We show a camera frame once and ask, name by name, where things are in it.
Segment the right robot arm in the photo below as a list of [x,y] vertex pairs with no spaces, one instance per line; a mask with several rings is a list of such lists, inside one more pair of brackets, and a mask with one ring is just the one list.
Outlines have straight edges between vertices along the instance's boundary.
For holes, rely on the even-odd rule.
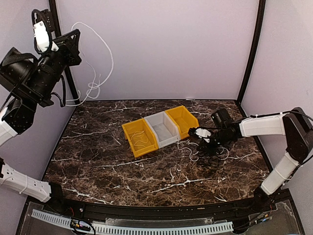
[[220,109],[211,118],[214,128],[199,126],[189,130],[190,135],[201,140],[198,151],[209,156],[215,155],[219,147],[243,138],[285,139],[286,149],[282,158],[253,192],[249,205],[253,212],[261,212],[268,207],[279,188],[312,159],[313,119],[300,107],[273,114],[251,115],[239,121],[235,121],[226,109]]

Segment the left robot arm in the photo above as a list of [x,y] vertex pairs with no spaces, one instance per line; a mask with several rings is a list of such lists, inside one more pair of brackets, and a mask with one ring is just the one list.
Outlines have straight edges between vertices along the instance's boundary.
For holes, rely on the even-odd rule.
[[[82,62],[79,56],[80,31],[49,39],[49,46],[39,59],[31,53],[20,53],[11,48],[0,64],[0,84],[9,96],[0,109],[0,143],[22,134],[34,121],[37,106],[53,105],[53,89],[63,81],[66,68]],[[59,184],[40,181],[16,171],[4,160],[0,161],[0,184],[19,194],[31,196],[58,213],[66,213],[69,203],[63,198]]]

